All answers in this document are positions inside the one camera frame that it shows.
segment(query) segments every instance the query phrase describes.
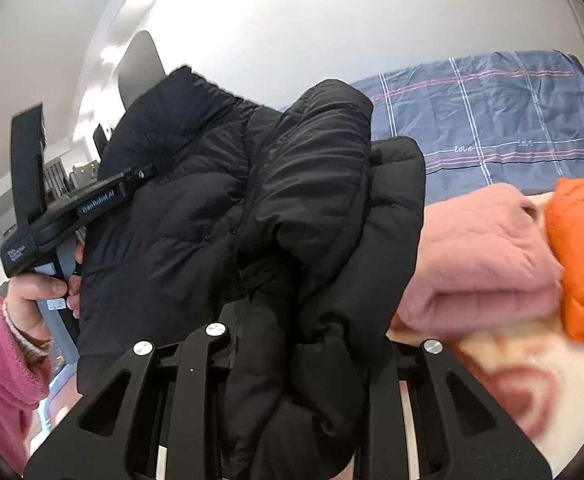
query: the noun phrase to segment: person's arm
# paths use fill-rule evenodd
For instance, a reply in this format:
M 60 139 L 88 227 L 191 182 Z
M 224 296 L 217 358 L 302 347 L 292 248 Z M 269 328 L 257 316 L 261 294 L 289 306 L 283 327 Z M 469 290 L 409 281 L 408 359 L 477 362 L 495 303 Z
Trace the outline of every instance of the person's arm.
M 47 396 L 51 374 L 50 332 L 32 299 L 57 298 L 65 291 L 63 282 L 26 274 L 10 282 L 5 302 L 0 298 L 0 453 L 19 474 L 28 457 L 23 441 L 32 411 Z

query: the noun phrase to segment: black puffer jacket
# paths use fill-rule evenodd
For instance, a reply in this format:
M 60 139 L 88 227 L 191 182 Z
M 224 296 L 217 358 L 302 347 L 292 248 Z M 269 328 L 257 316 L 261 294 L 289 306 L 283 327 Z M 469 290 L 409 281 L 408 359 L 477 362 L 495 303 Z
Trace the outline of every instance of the black puffer jacket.
M 123 117 L 99 178 L 159 176 L 90 227 L 80 383 L 139 340 L 182 340 L 249 294 L 225 394 L 232 479 L 328 479 L 411 277 L 421 152 L 370 143 L 371 102 L 336 80 L 285 113 L 173 72 Z

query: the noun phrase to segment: pink sweater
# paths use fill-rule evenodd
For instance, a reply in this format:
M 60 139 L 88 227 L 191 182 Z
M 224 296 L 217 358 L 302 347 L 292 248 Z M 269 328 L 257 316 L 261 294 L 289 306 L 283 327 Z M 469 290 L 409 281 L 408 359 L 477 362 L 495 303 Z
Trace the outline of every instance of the pink sweater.
M 23 441 L 32 423 L 32 411 L 48 395 L 50 360 L 28 368 L 2 314 L 0 298 L 0 453 L 23 474 L 28 455 Z

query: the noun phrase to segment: ceiling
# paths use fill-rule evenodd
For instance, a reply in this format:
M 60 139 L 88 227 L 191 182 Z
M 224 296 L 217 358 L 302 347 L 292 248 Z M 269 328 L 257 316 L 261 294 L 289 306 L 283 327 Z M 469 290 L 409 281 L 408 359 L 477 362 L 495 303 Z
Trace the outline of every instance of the ceiling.
M 48 146 L 70 148 L 86 53 L 112 1 L 0 0 L 0 181 L 9 171 L 10 120 L 21 110 L 43 102 Z

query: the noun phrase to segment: silver screw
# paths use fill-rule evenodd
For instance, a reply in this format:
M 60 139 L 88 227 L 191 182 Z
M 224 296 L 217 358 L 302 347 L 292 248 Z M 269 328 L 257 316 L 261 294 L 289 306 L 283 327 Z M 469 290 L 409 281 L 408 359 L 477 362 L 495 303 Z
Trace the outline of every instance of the silver screw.
M 136 355 L 147 355 L 152 351 L 152 343 L 149 341 L 139 341 L 134 345 L 134 353 Z
M 205 332 L 212 337 L 220 336 L 225 333 L 225 325 L 223 323 L 210 323 L 206 327 Z
M 443 343 L 436 339 L 428 339 L 425 341 L 423 348 L 425 348 L 425 352 L 429 352 L 430 354 L 440 354 L 443 351 Z

